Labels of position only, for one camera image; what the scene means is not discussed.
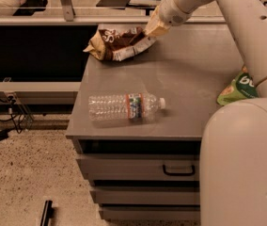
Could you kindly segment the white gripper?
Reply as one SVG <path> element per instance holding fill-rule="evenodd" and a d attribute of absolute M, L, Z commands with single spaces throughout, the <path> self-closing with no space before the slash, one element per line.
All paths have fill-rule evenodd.
<path fill-rule="evenodd" d="M 174 0 L 161 0 L 151 14 L 149 21 L 144 29 L 145 35 L 158 37 L 164 35 L 171 26 L 184 24 L 191 15 L 181 11 Z"/>

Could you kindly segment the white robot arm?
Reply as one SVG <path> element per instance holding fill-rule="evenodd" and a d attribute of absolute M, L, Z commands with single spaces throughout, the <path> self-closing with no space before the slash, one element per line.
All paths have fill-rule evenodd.
<path fill-rule="evenodd" d="M 217 110 L 203 133 L 201 226 L 267 226 L 267 8 L 260 0 L 161 0 L 146 32 L 165 33 L 215 1 L 254 79 L 259 98 Z"/>

